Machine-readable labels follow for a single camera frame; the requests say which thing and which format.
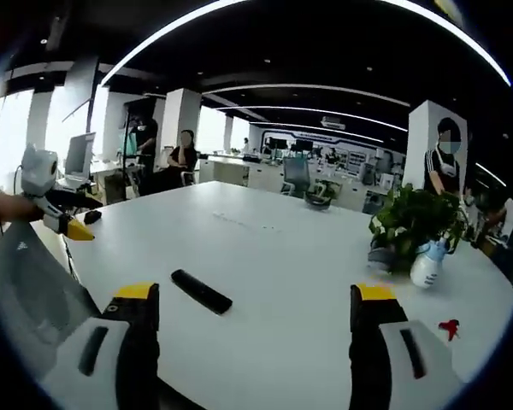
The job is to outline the person's left hand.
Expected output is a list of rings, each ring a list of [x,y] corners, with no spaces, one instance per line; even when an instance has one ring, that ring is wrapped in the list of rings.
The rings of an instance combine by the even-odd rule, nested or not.
[[[24,196],[13,196],[0,192],[0,222],[40,220],[43,211]]]

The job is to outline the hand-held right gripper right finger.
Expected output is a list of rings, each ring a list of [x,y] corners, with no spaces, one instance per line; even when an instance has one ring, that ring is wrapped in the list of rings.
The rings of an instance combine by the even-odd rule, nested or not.
[[[350,330],[350,409],[443,409],[463,389],[450,350],[389,288],[351,286]]]

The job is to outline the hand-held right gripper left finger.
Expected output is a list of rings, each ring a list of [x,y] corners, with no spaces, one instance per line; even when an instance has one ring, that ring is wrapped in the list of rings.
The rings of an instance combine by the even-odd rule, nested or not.
[[[41,385],[58,409],[158,409],[159,285],[120,288],[57,350]]]

